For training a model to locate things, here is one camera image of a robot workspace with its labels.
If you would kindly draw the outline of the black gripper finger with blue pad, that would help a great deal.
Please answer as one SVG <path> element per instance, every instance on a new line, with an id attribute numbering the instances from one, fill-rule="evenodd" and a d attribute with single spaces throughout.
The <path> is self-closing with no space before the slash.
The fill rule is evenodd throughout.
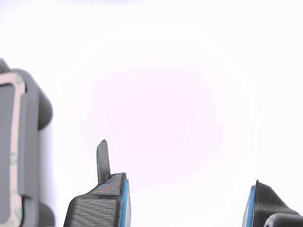
<path id="1" fill-rule="evenodd" d="M 98 184 L 86 194 L 72 199 L 65 227 L 130 227 L 131 200 L 126 173 L 111 174 L 108 145 L 97 147 Z"/>
<path id="2" fill-rule="evenodd" d="M 243 227 L 301 227 L 301 215 L 289 208 L 268 185 L 256 181 L 251 187 Z"/>

